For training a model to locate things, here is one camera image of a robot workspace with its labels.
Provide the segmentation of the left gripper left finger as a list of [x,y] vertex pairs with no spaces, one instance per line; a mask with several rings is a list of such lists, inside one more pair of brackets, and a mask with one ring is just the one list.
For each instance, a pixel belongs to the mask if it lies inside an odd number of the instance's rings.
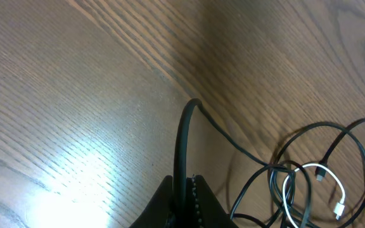
[[141,215],[130,228],[170,227],[171,206],[172,176],[166,175]]

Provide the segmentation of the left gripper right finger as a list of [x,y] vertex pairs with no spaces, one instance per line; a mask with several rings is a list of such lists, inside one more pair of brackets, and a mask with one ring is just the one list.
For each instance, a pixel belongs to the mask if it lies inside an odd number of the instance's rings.
[[186,227],[238,228],[201,175],[186,180]]

